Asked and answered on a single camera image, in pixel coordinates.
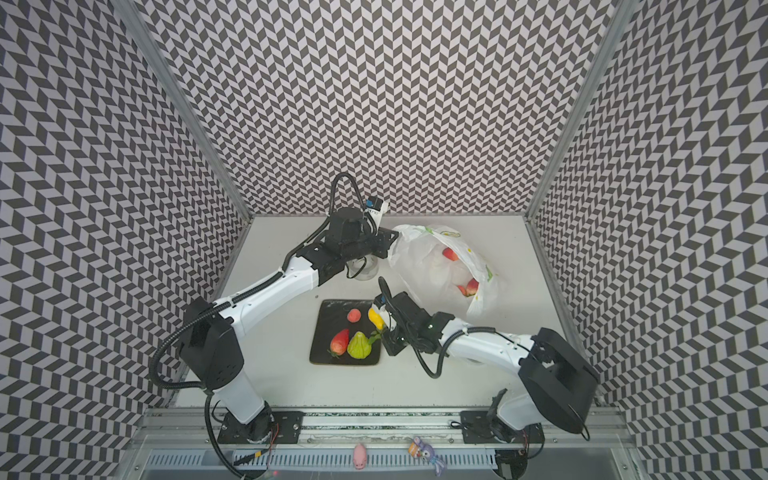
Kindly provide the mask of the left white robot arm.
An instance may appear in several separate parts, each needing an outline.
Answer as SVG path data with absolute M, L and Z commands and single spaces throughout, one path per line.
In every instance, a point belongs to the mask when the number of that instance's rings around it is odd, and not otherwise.
M 165 390 L 200 389 L 217 398 L 238 423 L 251 425 L 268 404 L 244 371 L 242 340 L 274 311 L 351 263 L 386 258 L 398 236 L 381 225 L 389 209 L 386 200 L 364 198 L 357 186 L 352 191 L 356 206 L 339 208 L 331 199 L 321 225 L 286 254 L 274 273 L 212 303 L 198 299 L 190 304 L 182 326 L 151 357 L 150 381 Z

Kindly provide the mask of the pink toy figure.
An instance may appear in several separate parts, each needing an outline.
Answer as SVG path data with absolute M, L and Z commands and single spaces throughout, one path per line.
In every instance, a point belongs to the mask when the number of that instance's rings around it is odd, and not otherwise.
M 359 443 L 353 449 L 353 466 L 356 470 L 363 470 L 367 465 L 368 454 L 366 447 Z

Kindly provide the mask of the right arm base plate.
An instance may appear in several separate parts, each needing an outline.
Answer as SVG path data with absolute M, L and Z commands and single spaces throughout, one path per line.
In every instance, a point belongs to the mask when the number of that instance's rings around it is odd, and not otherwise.
M 459 430 L 466 444 L 520 444 L 530 446 L 545 441 L 540 424 L 533 424 L 522 430 L 515 430 L 498 419 L 490 420 L 486 411 L 464 410 L 459 420 L 453 420 L 450 427 Z

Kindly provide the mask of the fake leafy twig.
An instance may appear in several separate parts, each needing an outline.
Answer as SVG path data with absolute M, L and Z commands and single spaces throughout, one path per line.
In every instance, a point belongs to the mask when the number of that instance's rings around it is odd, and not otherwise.
M 377 341 L 382 339 L 382 331 L 373 332 L 368 336 L 368 344 L 374 345 Z

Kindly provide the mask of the yellow fake lemon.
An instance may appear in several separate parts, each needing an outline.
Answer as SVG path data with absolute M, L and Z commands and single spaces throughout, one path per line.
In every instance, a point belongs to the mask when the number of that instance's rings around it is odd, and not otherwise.
M 385 329 L 386 323 L 384 322 L 382 316 L 374 307 L 371 307 L 368 310 L 367 317 L 369 321 L 375 326 L 377 331 L 382 332 Z

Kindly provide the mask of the red fake apple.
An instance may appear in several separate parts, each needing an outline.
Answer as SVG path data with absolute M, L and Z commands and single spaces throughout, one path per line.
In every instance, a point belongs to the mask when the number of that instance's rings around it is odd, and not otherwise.
M 443 251 L 442 251 L 442 254 L 448 260 L 451 260 L 451 261 L 458 261 L 459 260 L 458 255 L 449 247 L 444 248 Z

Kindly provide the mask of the green fake fruit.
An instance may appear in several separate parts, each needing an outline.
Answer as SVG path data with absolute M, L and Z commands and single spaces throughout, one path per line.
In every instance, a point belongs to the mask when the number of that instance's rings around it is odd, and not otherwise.
M 363 332 L 356 332 L 347 345 L 347 354 L 355 360 L 364 360 L 371 355 L 371 339 Z

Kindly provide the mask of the purple toy figure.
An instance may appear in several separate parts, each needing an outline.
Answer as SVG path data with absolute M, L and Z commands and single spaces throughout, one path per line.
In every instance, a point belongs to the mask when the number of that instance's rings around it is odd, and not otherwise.
M 418 436 L 412 438 L 408 453 L 412 458 L 431 465 L 437 477 L 440 477 L 447 469 L 445 460 L 436 453 L 434 447 Z

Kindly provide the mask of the red fake strawberry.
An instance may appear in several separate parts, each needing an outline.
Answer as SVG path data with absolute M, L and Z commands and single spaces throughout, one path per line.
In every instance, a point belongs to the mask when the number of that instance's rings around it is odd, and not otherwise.
M 339 358 L 347 353 L 350 341 L 350 330 L 348 328 L 339 331 L 331 340 L 329 353 L 333 358 Z

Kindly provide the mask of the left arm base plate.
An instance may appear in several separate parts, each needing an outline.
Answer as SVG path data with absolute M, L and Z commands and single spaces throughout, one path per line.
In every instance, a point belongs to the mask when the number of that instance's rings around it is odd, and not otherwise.
M 217 440 L 222 444 L 297 444 L 302 431 L 304 413 L 298 410 L 262 410 L 248 424 L 240 423 L 227 413 L 219 430 Z

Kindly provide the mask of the white plastic bag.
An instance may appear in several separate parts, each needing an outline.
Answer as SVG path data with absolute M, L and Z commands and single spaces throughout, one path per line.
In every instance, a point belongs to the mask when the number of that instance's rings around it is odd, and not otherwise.
M 435 224 L 401 224 L 394 230 L 399 237 L 390 248 L 389 265 L 422 308 L 476 321 L 500 307 L 503 281 L 498 269 L 461 232 Z M 458 255 L 458 261 L 443 256 L 446 247 Z M 457 286 L 472 278 L 479 282 L 479 291 L 464 297 Z

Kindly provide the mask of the aluminium front rail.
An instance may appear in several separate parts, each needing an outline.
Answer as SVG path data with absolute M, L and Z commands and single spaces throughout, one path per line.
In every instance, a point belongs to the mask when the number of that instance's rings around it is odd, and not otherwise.
M 468 407 L 448 408 L 277 408 L 273 411 L 298 410 L 304 413 L 302 431 L 297 444 L 289 446 L 343 448 L 365 443 L 385 447 L 407 442 L 420 436 L 434 445 L 459 448 L 466 444 L 459 430 L 450 427 L 453 420 Z M 214 411 L 210 420 L 218 436 L 223 424 L 223 408 Z M 586 420 L 585 433 L 568 433 L 544 420 L 542 426 L 547 446 L 560 448 L 619 448 L 634 444 L 623 415 L 615 408 L 594 407 Z

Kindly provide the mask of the black square mat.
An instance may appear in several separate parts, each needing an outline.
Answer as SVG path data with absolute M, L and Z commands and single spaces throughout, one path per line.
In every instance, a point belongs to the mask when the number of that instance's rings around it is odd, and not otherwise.
M 370 301 L 323 300 L 309 351 L 313 365 L 373 366 L 381 345 L 377 328 L 368 318 Z

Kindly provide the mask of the small red fake cherry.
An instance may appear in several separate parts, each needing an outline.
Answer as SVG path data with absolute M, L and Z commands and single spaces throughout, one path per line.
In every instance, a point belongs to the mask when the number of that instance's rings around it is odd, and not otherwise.
M 347 321 L 350 323 L 357 323 L 360 321 L 361 317 L 361 311 L 359 309 L 353 308 L 347 314 Z

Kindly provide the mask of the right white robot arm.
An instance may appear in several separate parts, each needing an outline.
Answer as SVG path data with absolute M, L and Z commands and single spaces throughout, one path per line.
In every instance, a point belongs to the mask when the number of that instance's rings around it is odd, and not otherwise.
M 558 332 L 542 327 L 534 335 L 513 335 L 472 325 L 446 312 L 430 314 L 408 293 L 394 295 L 383 277 L 377 283 L 380 294 L 373 309 L 384 319 L 381 340 L 388 355 L 412 350 L 433 380 L 442 376 L 448 358 L 489 365 L 511 375 L 513 384 L 492 397 L 476 436 L 510 443 L 547 422 L 591 439 L 587 419 L 598 374 Z

